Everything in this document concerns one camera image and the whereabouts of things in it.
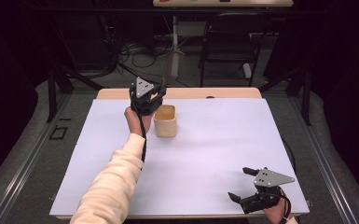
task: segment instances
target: human arm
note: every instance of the human arm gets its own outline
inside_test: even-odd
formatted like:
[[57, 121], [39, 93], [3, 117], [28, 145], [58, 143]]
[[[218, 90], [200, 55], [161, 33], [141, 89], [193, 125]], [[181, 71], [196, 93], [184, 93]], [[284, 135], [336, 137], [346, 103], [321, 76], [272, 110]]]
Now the human arm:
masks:
[[[71, 223], [121, 224], [127, 217], [129, 201], [144, 165], [140, 158], [145, 139], [137, 115], [129, 107], [124, 115], [130, 129], [129, 138], [122, 149], [113, 152], [111, 161], [82, 196]], [[150, 128], [151, 117], [143, 117], [146, 132]]]
[[[269, 221], [272, 224], [280, 224], [282, 219], [283, 219], [283, 214], [285, 213], [284, 209], [285, 209], [285, 199], [281, 198], [278, 201], [278, 204], [271, 207], [271, 208], [266, 208], [263, 209], [264, 214], [266, 214], [267, 218], [269, 219]], [[293, 216], [293, 214], [289, 214], [289, 216], [287, 217], [287, 222], [286, 224], [297, 224], [297, 221], [295, 219], [295, 217]]]

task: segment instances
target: metal bracket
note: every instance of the metal bracket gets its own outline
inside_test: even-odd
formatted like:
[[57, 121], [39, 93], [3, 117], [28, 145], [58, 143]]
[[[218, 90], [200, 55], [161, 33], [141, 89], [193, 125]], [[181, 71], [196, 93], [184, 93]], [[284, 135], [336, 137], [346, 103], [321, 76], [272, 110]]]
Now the metal bracket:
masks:
[[257, 176], [255, 177], [255, 186], [260, 187], [275, 187], [282, 184], [287, 184], [290, 182], [295, 182], [295, 179], [288, 175], [282, 175], [274, 171], [268, 170], [266, 168], [258, 171]]
[[154, 85], [141, 79], [136, 78], [136, 98], [141, 98], [154, 89]]

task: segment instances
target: black cable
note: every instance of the black cable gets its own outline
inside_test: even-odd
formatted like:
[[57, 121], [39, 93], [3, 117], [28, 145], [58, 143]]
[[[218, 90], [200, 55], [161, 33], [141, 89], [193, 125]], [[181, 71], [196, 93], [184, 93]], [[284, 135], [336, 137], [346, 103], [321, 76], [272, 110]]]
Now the black cable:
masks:
[[286, 145], [287, 149], [289, 149], [290, 156], [292, 157], [293, 161], [293, 170], [295, 171], [295, 174], [297, 174], [297, 165], [296, 165], [296, 158], [295, 154], [293, 153], [292, 148], [290, 148], [289, 144], [281, 137], [283, 143]]
[[122, 44], [122, 47], [120, 48], [120, 53], [119, 53], [119, 58], [121, 60], [122, 63], [125, 63], [129, 58], [130, 58], [130, 47], [128, 44]]
[[161, 49], [163, 49], [161, 52], [157, 53], [156, 56], [158, 57], [161, 57], [161, 56], [168, 56], [169, 53], [173, 50], [173, 43], [169, 43], [168, 41], [166, 41], [166, 44], [165, 44], [165, 47], [162, 47]]
[[289, 217], [290, 213], [292, 212], [292, 204], [290, 203], [290, 200], [289, 198], [287, 198], [285, 196], [285, 193], [283, 191], [283, 189], [281, 187], [278, 187], [279, 190], [281, 191], [281, 194], [280, 195], [277, 195], [277, 194], [269, 194], [269, 193], [266, 193], [265, 195], [267, 196], [272, 196], [272, 197], [279, 197], [279, 198], [283, 198], [284, 199], [284, 209], [283, 209], [283, 221], [282, 223], [286, 223], [287, 221], [287, 218]]
[[129, 72], [130, 74], [134, 75], [135, 77], [140, 77], [141, 79], [147, 81], [147, 82], [150, 82], [150, 83], [158, 83], [156, 81], [153, 81], [153, 80], [150, 80], [150, 79], [147, 79], [147, 78], [144, 78], [142, 76], [140, 76], [139, 74], [136, 74], [134, 71], [134, 69], [128, 67], [127, 65], [123, 64], [123, 63], [119, 63], [118, 66], [120, 66], [121, 68], [123, 68], [124, 70], [126, 70], [127, 72]]
[[147, 65], [138, 65], [138, 64], [135, 63], [134, 58], [135, 58], [136, 55], [139, 55], [139, 54], [141, 54], [141, 53], [132, 54], [132, 58], [131, 58], [131, 63], [132, 63], [132, 65], [135, 66], [135, 67], [137, 67], [137, 68], [147, 68], [147, 67], [152, 66], [152, 65], [156, 62], [157, 56], [154, 55], [154, 54], [152, 54], [153, 61], [152, 61], [150, 64], [147, 64]]
[[178, 79], [176, 79], [175, 81], [182, 84], [182, 85], [184, 85], [185, 87], [189, 87], [187, 84], [183, 83], [182, 81], [179, 81]]
[[139, 119], [139, 122], [141, 124], [141, 131], [142, 131], [142, 137], [145, 139], [144, 142], [144, 147], [142, 149], [142, 162], [145, 162], [145, 157], [146, 157], [146, 130], [145, 130], [145, 126], [144, 126], [144, 121], [142, 120], [142, 115], [138, 112], [135, 103], [132, 100], [132, 95], [133, 95], [133, 87], [130, 88], [130, 101], [131, 101], [131, 108], [133, 108], [135, 110], [136, 116]]
[[128, 67], [127, 65], [124, 65], [124, 66], [126, 66], [128, 69], [130, 69], [130, 70], [131, 70], [134, 74], [136, 74], [137, 76], [139, 76], [138, 73], [141, 73], [141, 74], [148, 75], [148, 76], [152, 76], [152, 77], [162, 77], [162, 75], [146, 73], [146, 72], [142, 72], [142, 71], [133, 69], [133, 68], [131, 68], [131, 67]]
[[101, 73], [98, 73], [98, 74], [94, 74], [94, 75], [83, 75], [83, 77], [86, 77], [88, 79], [94, 79], [94, 78], [97, 78], [97, 77], [105, 77], [109, 74], [111, 74], [113, 71], [115, 71], [116, 69], [116, 66], [114, 67], [108, 67], [106, 69], [104, 69]]

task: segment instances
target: cream sweater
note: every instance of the cream sweater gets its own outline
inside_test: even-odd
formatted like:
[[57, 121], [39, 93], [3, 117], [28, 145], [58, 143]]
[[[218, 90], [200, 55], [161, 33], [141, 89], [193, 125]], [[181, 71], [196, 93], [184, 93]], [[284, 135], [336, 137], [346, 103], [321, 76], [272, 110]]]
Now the cream sweater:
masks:
[[113, 152], [111, 161], [81, 198], [71, 223], [124, 222], [144, 165], [140, 159], [144, 142], [143, 137], [131, 133], [123, 148]]
[[286, 224], [297, 224], [297, 221], [294, 217], [292, 217], [286, 222]]

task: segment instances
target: hand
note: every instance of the hand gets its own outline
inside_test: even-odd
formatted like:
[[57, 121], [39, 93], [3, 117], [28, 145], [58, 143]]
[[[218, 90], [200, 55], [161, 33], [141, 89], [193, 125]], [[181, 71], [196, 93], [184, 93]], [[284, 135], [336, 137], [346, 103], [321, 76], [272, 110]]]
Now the hand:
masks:
[[[124, 112], [124, 116], [127, 119], [130, 133], [136, 133], [136, 134], [142, 136], [141, 122], [139, 121], [136, 113], [133, 110], [131, 110], [130, 106], [126, 108], [126, 110]], [[142, 117], [142, 122], [144, 123], [146, 132], [148, 132], [150, 129], [152, 117], [153, 117], [153, 114]]]
[[[284, 203], [285, 203], [284, 198], [281, 198], [278, 201], [277, 205], [275, 205], [271, 208], [263, 209], [263, 212], [266, 214], [267, 218], [269, 219], [269, 221], [271, 223], [273, 223], [273, 224], [281, 223], [284, 213], [286, 212], [286, 211], [284, 211], [284, 208], [285, 208]], [[293, 217], [293, 215], [289, 214], [288, 219], [290, 219], [292, 217]]]

